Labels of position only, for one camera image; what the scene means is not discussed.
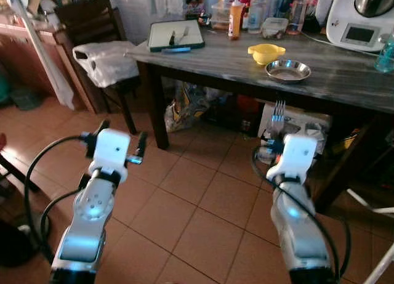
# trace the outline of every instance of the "box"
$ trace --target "box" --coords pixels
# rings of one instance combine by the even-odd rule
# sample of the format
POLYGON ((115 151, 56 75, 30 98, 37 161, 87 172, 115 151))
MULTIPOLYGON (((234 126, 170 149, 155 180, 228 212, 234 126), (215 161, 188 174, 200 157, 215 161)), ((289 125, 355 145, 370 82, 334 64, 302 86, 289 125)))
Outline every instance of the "box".
POLYGON ((211 19, 211 26, 215 30, 228 30, 229 21, 218 21, 211 19))
POLYGON ((212 7, 212 19, 216 22, 228 22, 230 19, 231 4, 226 4, 223 1, 214 4, 212 7))
MULTIPOLYGON (((271 121, 274 107, 273 102, 265 102, 258 132, 259 137, 263 135, 266 139, 270 138, 267 125, 271 121)), ((316 153, 320 155, 323 153, 330 127, 331 117, 329 115, 311 113, 301 108, 286 106, 284 111, 285 133, 303 134, 316 138, 318 141, 316 153)))

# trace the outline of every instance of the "wooden chair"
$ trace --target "wooden chair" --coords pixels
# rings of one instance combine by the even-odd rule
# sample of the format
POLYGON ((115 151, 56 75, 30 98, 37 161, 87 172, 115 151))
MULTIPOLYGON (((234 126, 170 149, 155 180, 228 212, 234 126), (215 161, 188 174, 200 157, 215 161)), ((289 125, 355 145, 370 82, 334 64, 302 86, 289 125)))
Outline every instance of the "wooden chair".
MULTIPOLYGON (((119 11, 112 9, 110 0, 81 0, 77 3, 56 7, 55 13, 66 26, 67 35, 74 46, 126 40, 119 11)), ((137 130, 125 95, 131 91, 136 97, 135 89, 139 85, 140 77, 135 76, 108 86, 107 88, 113 89, 118 95, 119 104, 105 92, 106 88, 99 88, 107 112, 111 113, 109 99, 121 109, 131 134, 136 134, 137 130)))

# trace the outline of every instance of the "marble tabletop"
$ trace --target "marble tabletop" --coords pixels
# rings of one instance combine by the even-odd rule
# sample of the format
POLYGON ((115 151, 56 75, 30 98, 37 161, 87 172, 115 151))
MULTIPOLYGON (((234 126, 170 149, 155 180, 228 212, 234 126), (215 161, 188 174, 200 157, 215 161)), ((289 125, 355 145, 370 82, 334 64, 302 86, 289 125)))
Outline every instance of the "marble tabletop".
POLYGON ((260 35, 241 33, 237 41, 228 40, 224 31, 203 30, 202 35, 205 47, 189 53, 151 53, 142 43, 133 48, 131 57, 163 67, 394 114, 394 72, 379 73, 374 68, 375 57, 318 43, 303 35, 264 40, 260 35), (264 67, 247 53, 249 46, 260 43, 286 48, 283 57, 306 63, 312 69, 311 76, 300 84, 272 81, 264 67))

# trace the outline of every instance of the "cutting board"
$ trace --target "cutting board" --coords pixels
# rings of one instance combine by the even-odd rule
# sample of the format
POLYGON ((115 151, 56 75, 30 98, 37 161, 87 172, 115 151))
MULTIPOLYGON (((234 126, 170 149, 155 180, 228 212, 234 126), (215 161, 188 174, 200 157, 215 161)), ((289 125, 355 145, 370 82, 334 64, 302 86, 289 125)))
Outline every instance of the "cutting board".
POLYGON ((148 47, 151 52, 159 52, 167 48, 190 47, 192 49, 204 47, 205 42, 201 36, 197 20, 180 20, 171 22, 155 22, 150 26, 148 47), (189 32, 181 40, 185 28, 189 32), (175 32, 175 44, 170 46, 172 32, 175 32))

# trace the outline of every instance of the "metal bowl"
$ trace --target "metal bowl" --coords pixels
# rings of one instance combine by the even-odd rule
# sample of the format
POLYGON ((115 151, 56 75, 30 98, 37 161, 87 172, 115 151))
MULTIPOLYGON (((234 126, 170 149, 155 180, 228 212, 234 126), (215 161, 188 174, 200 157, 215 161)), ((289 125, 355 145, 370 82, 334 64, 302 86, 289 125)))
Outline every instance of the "metal bowl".
POLYGON ((269 77, 285 84, 299 83, 310 76, 309 66, 291 59, 275 60, 265 67, 269 77))

